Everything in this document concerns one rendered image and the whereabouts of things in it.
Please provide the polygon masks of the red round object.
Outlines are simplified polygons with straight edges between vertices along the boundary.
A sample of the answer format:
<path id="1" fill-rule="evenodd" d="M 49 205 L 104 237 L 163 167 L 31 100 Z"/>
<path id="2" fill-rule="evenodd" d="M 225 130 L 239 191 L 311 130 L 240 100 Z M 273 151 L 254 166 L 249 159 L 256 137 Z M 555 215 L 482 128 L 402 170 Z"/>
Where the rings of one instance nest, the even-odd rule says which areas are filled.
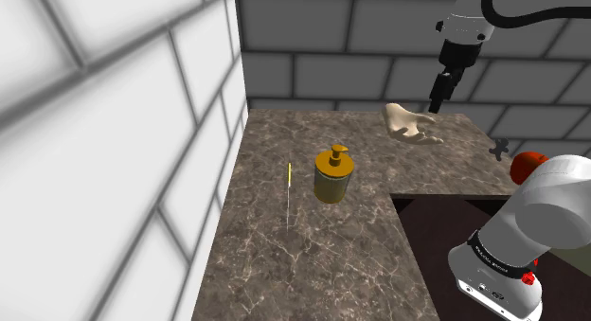
<path id="1" fill-rule="evenodd" d="M 518 186 L 522 185 L 547 160 L 548 157 L 539 152 L 521 152 L 515 155 L 510 165 L 511 180 Z"/>

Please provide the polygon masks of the dark robot stand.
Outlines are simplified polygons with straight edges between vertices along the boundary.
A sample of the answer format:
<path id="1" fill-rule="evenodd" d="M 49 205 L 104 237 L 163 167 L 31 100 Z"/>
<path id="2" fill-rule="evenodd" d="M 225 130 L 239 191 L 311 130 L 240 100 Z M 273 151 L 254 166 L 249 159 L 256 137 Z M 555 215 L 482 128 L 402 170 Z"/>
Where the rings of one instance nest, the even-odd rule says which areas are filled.
<path id="1" fill-rule="evenodd" d="M 504 321 L 458 289 L 448 253 L 508 199 L 507 195 L 392 196 L 440 321 Z M 591 321 L 591 276 L 553 252 L 540 257 L 537 275 L 543 286 L 540 321 Z"/>

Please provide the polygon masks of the small dark figure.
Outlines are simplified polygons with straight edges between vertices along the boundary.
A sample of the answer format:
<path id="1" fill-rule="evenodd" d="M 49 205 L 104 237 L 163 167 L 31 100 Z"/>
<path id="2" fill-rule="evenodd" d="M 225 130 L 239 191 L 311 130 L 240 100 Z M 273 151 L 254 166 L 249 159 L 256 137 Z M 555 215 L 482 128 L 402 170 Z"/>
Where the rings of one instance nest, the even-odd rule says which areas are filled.
<path id="1" fill-rule="evenodd" d="M 494 140 L 494 146 L 489 148 L 489 153 L 493 154 L 498 162 L 502 161 L 502 154 L 509 151 L 509 140 L 507 138 L 497 138 Z"/>

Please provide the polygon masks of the thin yellow-handled tool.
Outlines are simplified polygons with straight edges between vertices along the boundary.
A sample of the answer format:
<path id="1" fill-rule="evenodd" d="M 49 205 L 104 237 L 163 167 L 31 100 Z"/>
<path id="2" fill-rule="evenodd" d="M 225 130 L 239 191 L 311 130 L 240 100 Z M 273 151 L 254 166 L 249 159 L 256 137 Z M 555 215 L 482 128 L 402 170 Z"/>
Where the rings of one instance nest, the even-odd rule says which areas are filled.
<path id="1" fill-rule="evenodd" d="M 286 201 L 286 231 L 289 231 L 289 220 L 290 220 L 290 190 L 292 185 L 292 163 L 288 162 L 287 165 L 287 201 Z"/>

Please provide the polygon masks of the gold soap dispenser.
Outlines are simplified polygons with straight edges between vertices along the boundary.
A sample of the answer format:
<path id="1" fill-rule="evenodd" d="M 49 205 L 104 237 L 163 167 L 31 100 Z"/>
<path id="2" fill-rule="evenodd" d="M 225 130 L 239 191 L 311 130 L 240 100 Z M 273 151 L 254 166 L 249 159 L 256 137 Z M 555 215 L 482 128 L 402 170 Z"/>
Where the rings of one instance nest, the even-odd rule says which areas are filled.
<path id="1" fill-rule="evenodd" d="M 354 162 L 349 149 L 335 144 L 321 152 L 314 160 L 314 195 L 326 204 L 339 203 L 345 196 Z"/>

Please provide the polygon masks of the beige hand figure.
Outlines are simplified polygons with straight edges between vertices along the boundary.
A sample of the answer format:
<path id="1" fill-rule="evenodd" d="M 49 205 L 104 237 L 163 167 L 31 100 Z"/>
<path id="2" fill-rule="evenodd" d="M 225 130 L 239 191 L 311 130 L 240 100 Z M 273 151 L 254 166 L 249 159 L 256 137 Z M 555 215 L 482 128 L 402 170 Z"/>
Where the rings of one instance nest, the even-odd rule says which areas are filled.
<path id="1" fill-rule="evenodd" d="M 411 145 L 438 145 L 444 140 L 419 130 L 420 124 L 435 124 L 436 120 L 424 114 L 404 109 L 398 103 L 388 103 L 381 110 L 387 134 L 402 143 Z"/>

